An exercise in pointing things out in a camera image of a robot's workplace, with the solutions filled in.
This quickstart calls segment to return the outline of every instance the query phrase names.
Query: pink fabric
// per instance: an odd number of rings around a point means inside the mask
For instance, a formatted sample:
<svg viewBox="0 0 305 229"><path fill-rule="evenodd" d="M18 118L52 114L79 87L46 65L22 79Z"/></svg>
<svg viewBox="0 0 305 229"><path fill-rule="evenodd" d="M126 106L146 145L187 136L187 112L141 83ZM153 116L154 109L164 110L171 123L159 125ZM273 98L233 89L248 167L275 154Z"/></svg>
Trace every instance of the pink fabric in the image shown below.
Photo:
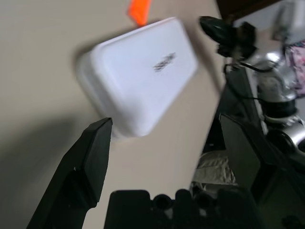
<svg viewBox="0 0 305 229"><path fill-rule="evenodd" d="M291 45L287 50L290 66L296 74L296 90L299 96L305 95L305 41Z"/></svg>

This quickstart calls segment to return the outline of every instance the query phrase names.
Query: white plastic container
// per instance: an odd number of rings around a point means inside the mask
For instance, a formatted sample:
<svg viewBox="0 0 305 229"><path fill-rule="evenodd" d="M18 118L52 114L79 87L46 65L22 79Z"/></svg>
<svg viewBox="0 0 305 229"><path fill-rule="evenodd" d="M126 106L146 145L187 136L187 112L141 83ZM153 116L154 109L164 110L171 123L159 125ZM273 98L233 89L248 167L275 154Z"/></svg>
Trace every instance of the white plastic container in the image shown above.
<svg viewBox="0 0 305 229"><path fill-rule="evenodd" d="M177 18L139 28L84 54L78 79L116 138L149 134L197 69Z"/></svg>

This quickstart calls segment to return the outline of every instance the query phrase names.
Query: beige table surface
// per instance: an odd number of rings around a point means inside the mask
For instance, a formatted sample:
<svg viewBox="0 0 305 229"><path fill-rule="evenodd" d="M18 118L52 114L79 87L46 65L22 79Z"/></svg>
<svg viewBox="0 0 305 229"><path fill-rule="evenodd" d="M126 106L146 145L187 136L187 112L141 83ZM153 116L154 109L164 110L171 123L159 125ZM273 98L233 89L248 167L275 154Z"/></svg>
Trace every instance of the beige table surface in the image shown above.
<svg viewBox="0 0 305 229"><path fill-rule="evenodd" d="M136 28L129 0L4 0L0 4L0 228L25 228L62 156L99 116L73 71L84 47ZM218 16L214 0L154 0L149 21L185 24L199 70L143 138L113 142L97 208L84 229L103 228L109 195L146 189L151 197L188 188L223 85L216 44L199 29Z"/></svg>

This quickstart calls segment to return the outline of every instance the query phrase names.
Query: orange tag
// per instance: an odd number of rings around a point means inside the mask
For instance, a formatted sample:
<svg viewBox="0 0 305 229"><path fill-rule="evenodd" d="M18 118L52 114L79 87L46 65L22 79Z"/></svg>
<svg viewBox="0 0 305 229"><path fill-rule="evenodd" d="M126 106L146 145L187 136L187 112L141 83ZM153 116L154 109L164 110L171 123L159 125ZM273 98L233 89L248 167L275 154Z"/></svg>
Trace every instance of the orange tag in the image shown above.
<svg viewBox="0 0 305 229"><path fill-rule="evenodd" d="M138 25L144 26L148 20L150 5L151 0L132 0L128 14Z"/></svg>

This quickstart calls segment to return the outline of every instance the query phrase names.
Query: container lid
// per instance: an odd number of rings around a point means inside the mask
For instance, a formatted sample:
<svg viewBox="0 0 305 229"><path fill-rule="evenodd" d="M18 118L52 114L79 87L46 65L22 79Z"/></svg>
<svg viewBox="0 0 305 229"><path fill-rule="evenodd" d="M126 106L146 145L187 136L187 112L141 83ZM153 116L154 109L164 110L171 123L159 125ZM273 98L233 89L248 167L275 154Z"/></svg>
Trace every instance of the container lid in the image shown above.
<svg viewBox="0 0 305 229"><path fill-rule="evenodd" d="M91 64L97 81L121 113L121 120L113 118L114 126L124 123L116 127L129 136L149 134L197 69L177 18L97 45Z"/></svg>

